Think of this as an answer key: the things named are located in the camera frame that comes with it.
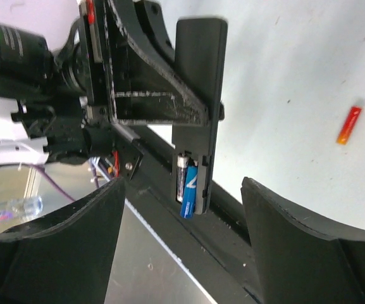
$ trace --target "red and orange battery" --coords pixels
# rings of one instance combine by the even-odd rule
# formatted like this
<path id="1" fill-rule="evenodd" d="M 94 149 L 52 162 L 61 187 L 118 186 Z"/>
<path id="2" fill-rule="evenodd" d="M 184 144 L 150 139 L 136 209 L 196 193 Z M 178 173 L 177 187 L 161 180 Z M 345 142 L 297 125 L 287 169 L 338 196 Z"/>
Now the red and orange battery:
<path id="1" fill-rule="evenodd" d="M 355 124 L 358 120 L 359 115 L 361 114 L 362 107 L 360 106 L 353 106 L 349 111 L 348 117 L 345 120 L 344 126 L 338 135 L 337 143 L 338 144 L 347 144 L 349 137 L 354 130 Z"/>

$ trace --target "white tabletop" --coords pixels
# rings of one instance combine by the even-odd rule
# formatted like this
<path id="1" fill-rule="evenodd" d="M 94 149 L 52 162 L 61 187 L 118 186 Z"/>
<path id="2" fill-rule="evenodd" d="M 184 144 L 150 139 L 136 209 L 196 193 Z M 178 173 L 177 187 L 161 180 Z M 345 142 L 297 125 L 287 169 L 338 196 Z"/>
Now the white tabletop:
<path id="1" fill-rule="evenodd" d="M 166 25 L 220 15 L 229 33 L 214 180 L 241 201 L 252 177 L 306 208 L 365 229 L 365 1 L 162 0 Z M 171 141 L 170 127 L 156 127 Z"/>

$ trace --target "water bottle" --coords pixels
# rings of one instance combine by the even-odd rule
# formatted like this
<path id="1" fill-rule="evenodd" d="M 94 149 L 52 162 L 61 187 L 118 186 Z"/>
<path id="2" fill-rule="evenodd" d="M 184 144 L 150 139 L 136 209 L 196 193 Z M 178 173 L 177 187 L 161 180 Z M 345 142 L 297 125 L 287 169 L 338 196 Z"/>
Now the water bottle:
<path id="1" fill-rule="evenodd" d="M 14 219 L 28 222 L 36 219 L 42 209 L 43 203 L 40 196 L 3 201 L 0 202 L 0 223 Z"/>

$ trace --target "blue battery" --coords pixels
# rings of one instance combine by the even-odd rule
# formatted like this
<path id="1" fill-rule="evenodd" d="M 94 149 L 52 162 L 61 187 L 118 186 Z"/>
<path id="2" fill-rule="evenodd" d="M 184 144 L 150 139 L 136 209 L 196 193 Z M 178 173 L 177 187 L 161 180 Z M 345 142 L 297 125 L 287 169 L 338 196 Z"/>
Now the blue battery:
<path id="1" fill-rule="evenodd" d="M 192 218 L 195 211 L 197 184 L 197 167 L 188 166 L 185 190 L 180 215 L 185 219 Z"/>

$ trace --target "robotic arm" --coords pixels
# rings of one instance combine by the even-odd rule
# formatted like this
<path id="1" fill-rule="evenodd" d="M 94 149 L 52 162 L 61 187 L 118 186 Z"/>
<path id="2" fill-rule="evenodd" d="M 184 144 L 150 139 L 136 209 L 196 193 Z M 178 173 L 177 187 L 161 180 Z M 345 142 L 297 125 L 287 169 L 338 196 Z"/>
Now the robotic arm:
<path id="1" fill-rule="evenodd" d="M 130 180 L 144 161 L 133 126 L 170 124 L 170 195 L 176 203 L 190 196 L 191 213 L 206 212 L 224 118 L 226 22 L 180 20 L 173 48 L 157 3 L 84 0 L 79 8 L 54 52 L 43 37 L 0 24 L 0 166 L 79 165 L 118 151 Z"/>

